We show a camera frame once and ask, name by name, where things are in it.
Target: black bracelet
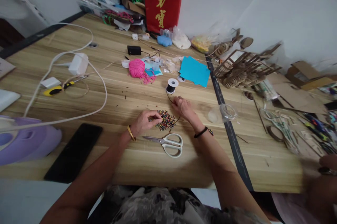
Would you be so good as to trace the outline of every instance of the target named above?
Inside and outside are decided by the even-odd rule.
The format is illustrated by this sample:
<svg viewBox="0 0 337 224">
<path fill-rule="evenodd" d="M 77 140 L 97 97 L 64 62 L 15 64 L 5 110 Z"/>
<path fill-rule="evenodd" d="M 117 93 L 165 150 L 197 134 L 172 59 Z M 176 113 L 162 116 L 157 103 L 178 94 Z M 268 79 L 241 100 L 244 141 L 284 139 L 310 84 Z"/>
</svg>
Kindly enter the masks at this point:
<svg viewBox="0 0 337 224">
<path fill-rule="evenodd" d="M 205 127 L 203 131 L 201 131 L 199 134 L 194 135 L 194 138 L 198 138 L 199 136 L 201 136 L 203 133 L 205 133 L 208 130 L 208 127 Z"/>
</svg>

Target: lavender plastic container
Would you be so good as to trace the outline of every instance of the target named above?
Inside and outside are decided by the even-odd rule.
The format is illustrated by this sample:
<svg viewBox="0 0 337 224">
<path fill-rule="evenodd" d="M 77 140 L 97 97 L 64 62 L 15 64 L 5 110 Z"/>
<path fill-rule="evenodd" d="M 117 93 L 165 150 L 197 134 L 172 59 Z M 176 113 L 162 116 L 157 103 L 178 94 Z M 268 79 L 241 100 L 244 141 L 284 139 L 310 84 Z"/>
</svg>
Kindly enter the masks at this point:
<svg viewBox="0 0 337 224">
<path fill-rule="evenodd" d="M 41 120 L 33 118 L 14 118 L 18 126 L 35 124 Z M 42 158 L 52 152 L 61 142 L 62 132 L 53 126 L 22 129 L 15 140 L 0 151 L 0 165 L 24 162 Z M 0 145 L 12 140 L 11 134 L 0 133 Z"/>
</svg>

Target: spool of thread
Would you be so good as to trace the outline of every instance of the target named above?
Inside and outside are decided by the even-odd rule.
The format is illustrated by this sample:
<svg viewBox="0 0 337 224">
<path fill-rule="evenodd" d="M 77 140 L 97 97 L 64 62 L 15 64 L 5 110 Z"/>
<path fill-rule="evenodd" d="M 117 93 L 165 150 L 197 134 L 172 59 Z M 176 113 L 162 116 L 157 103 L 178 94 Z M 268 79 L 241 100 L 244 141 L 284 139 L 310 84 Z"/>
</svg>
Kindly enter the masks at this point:
<svg viewBox="0 0 337 224">
<path fill-rule="evenodd" d="M 180 82 L 185 82 L 185 79 L 184 79 L 183 77 L 181 77 L 181 76 L 178 76 L 178 80 L 179 80 Z"/>
<path fill-rule="evenodd" d="M 174 94 L 176 87 L 179 85 L 178 80 L 176 79 L 169 79 L 168 80 L 168 85 L 166 87 L 166 92 L 167 94 L 171 95 Z"/>
</svg>

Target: person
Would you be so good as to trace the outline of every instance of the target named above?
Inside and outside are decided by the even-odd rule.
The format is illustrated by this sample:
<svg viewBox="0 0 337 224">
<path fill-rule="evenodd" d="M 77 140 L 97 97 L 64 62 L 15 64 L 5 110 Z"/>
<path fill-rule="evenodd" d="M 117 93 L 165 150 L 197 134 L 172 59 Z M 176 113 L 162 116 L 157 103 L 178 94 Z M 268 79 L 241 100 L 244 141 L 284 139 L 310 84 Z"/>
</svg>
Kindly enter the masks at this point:
<svg viewBox="0 0 337 224">
<path fill-rule="evenodd" d="M 175 97 L 172 106 L 190 123 L 196 135 L 205 130 L 189 101 Z M 131 125 L 131 133 L 137 137 L 161 121 L 157 111 L 143 111 Z M 221 210 L 204 206 L 189 189 L 109 185 L 131 139 L 126 130 L 113 141 L 107 151 L 75 179 L 40 223 L 270 223 L 208 130 L 195 141 L 199 141 L 211 171 Z M 104 191 L 103 199 L 88 218 Z"/>
<path fill-rule="evenodd" d="M 319 164 L 337 171 L 337 154 L 320 158 Z M 320 223 L 337 223 L 337 176 L 321 175 L 308 189 L 306 207 Z"/>
</svg>

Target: smartphone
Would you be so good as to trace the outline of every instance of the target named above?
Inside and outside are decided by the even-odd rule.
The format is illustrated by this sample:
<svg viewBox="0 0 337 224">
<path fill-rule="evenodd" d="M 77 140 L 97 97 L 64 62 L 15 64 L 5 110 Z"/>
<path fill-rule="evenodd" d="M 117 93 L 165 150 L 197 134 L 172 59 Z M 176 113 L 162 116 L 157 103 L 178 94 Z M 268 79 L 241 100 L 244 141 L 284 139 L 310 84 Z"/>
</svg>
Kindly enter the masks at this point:
<svg viewBox="0 0 337 224">
<path fill-rule="evenodd" d="M 65 184 L 73 182 L 102 130 L 102 127 L 83 123 L 47 171 L 44 180 Z"/>
</svg>

